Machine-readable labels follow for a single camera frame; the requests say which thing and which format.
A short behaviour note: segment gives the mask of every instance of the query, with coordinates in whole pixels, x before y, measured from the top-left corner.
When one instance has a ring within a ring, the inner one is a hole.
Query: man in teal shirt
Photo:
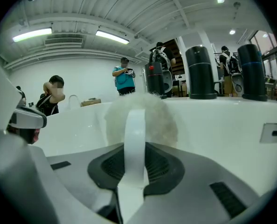
[[[119,95],[125,95],[135,92],[134,71],[127,67],[129,60],[127,57],[121,58],[121,66],[116,66],[112,71],[112,76],[115,77],[115,83]]]

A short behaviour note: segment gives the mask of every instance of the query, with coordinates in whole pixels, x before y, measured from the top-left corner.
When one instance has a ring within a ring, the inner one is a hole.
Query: black vent
[[[82,38],[74,38],[74,37],[61,37],[61,38],[51,38],[45,40],[45,45],[48,44],[58,44],[58,43],[76,43],[76,44],[82,44],[83,39]]]
[[[231,218],[242,213],[246,206],[236,197],[236,195],[223,182],[210,184],[210,188],[222,203]]]
[[[180,160],[149,143],[145,147],[145,167],[149,185],[144,196],[168,193],[180,183],[185,172]],[[93,159],[88,165],[89,176],[103,189],[115,191],[124,173],[124,146]]]
[[[146,146],[145,148],[145,167],[148,172],[149,183],[156,182],[169,171],[167,158]]]
[[[109,176],[120,181],[125,173],[124,149],[120,150],[110,158],[106,159],[101,164],[101,169]]]
[[[47,37],[47,39],[55,38],[83,38],[80,34],[52,34]]]

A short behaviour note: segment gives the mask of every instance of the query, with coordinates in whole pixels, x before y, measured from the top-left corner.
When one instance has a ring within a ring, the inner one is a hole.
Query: cardboard box
[[[100,104],[101,99],[93,99],[93,100],[88,100],[88,101],[83,101],[81,103],[81,107],[88,106],[88,105],[94,105],[94,104]]]
[[[186,83],[182,84],[182,95],[181,95],[181,86],[179,86],[179,92],[178,92],[178,87],[177,86],[173,86],[172,87],[172,93],[175,96],[178,96],[178,97],[186,97],[186,94],[187,94]]]

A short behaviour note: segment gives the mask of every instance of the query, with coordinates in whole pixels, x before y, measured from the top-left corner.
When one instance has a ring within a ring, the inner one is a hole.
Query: black pants
[[[126,94],[130,94],[130,93],[134,93],[135,87],[125,87],[125,88],[118,90],[118,92],[119,92],[119,95],[126,95]]]

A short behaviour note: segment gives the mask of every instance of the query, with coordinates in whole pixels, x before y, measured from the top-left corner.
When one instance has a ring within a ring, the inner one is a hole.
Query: fluffy white object
[[[137,92],[119,97],[109,107],[105,115],[109,145],[124,142],[126,119],[132,109],[145,109],[147,142],[176,145],[178,129],[166,103],[156,95]]]

